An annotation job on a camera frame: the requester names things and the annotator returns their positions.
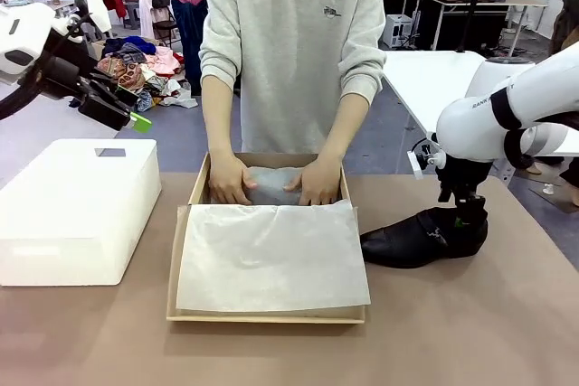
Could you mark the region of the person's right hand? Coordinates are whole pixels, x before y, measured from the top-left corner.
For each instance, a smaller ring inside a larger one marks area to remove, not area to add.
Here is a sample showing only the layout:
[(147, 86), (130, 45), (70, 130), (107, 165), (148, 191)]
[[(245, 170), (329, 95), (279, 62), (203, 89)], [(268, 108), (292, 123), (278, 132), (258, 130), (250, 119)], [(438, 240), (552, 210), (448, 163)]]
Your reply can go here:
[(209, 186), (213, 199), (220, 204), (252, 205), (246, 191), (257, 186), (248, 167), (232, 152), (210, 153)]

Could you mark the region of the person's left hand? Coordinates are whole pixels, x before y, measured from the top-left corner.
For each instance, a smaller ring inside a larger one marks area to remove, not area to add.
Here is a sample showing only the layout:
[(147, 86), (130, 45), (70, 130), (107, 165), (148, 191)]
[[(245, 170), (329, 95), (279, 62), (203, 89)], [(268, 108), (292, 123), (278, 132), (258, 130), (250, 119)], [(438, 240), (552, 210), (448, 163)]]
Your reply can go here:
[(341, 179), (341, 160), (319, 155), (284, 187), (286, 192), (300, 191), (299, 205), (328, 205), (337, 199)]

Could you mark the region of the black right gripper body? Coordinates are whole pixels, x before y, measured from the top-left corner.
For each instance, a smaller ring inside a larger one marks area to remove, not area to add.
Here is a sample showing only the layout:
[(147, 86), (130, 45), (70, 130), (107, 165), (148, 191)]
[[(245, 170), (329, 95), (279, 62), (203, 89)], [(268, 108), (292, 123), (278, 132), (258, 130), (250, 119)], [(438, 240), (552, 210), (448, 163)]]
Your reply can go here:
[(488, 177), (491, 162), (475, 162), (447, 157), (443, 168), (437, 169), (438, 180), (452, 189), (455, 199), (476, 195), (477, 188)]

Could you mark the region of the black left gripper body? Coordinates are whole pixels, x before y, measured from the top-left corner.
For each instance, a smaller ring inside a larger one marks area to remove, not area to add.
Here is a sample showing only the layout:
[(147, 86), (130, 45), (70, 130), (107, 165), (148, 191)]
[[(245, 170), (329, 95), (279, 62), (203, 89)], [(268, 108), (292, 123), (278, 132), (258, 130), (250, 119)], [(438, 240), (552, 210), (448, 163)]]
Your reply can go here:
[(51, 99), (70, 98), (71, 108), (102, 108), (102, 98), (90, 85), (96, 65), (91, 56), (73, 61), (52, 56), (42, 69), (40, 93)]

